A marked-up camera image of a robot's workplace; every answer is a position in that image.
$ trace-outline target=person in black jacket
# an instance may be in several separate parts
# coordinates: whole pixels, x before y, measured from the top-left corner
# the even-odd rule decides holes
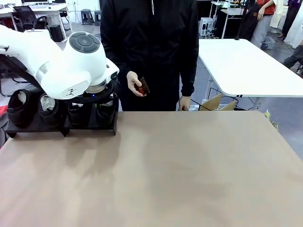
[[[104,0],[101,42],[120,72],[123,111],[188,110],[198,57],[196,0]],[[179,80],[182,97],[179,98]],[[150,94],[135,87],[143,77]]]

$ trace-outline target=person's left hand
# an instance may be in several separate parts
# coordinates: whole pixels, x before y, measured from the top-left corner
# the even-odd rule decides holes
[[[263,18],[264,12],[265,12],[265,9],[262,7],[258,13],[258,17],[257,17],[258,20],[261,20]]]
[[[178,111],[189,111],[190,108],[190,96],[182,96],[179,100]]]

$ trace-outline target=red shirt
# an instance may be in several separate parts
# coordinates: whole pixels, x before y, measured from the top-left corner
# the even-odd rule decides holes
[[[257,0],[257,4],[260,6],[264,6],[270,0]],[[276,5],[272,4],[265,9],[264,15],[273,15],[275,13]]]

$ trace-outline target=black bag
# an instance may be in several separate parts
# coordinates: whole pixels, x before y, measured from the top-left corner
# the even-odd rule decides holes
[[[252,7],[250,7],[249,12],[246,14],[243,21],[242,29],[240,32],[241,39],[247,39],[248,41],[250,41],[250,39],[252,38],[255,28],[258,24],[257,18],[261,7],[261,5],[258,5],[256,3],[252,5]]]

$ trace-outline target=stool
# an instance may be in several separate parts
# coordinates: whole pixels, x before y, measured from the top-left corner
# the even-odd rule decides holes
[[[100,10],[95,11],[95,26],[101,25],[101,14],[102,14],[102,11],[100,11]]]
[[[92,25],[94,23],[90,9],[81,10],[82,25]]]

